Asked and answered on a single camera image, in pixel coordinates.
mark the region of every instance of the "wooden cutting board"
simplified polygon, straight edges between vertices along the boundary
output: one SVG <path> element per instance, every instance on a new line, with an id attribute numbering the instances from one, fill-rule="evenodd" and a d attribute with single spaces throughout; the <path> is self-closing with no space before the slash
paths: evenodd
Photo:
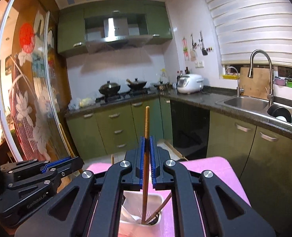
<path id="1" fill-rule="evenodd" d="M 253 78 L 247 77 L 249 68 L 240 68 L 239 88 L 244 89 L 241 95 L 267 99 L 267 91 L 270 91 L 270 69 L 254 68 Z"/>

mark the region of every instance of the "stainless steel range hood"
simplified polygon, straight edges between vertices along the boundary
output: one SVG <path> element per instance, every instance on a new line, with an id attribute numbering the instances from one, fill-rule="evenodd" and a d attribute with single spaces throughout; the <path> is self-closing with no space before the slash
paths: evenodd
<path id="1" fill-rule="evenodd" d="M 131 28 L 130 31 L 124 17 L 108 18 L 103 23 L 104 31 L 100 29 L 86 34 L 89 53 L 142 47 L 153 38 L 152 35 L 139 35 L 138 28 Z"/>

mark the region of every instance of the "rice cooker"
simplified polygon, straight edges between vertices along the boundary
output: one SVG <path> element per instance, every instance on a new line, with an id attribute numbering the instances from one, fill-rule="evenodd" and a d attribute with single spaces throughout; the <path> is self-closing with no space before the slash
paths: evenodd
<path id="1" fill-rule="evenodd" d="M 203 89 L 203 77 L 197 74 L 187 74 L 179 78 L 177 90 L 180 93 L 199 92 Z"/>

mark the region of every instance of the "red circle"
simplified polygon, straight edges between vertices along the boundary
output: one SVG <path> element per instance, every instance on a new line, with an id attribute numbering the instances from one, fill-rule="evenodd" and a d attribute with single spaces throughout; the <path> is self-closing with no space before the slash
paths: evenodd
<path id="1" fill-rule="evenodd" d="M 35 33 L 33 27 L 24 23 L 20 28 L 20 45 L 26 53 L 31 53 L 35 47 Z"/>

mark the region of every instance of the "dishwasher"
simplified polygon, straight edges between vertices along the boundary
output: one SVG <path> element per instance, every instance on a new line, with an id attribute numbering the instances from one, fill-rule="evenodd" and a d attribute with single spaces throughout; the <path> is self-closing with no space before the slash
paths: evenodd
<path id="1" fill-rule="evenodd" d="M 206 158 L 210 111 L 170 101 L 173 147 L 188 160 Z"/>

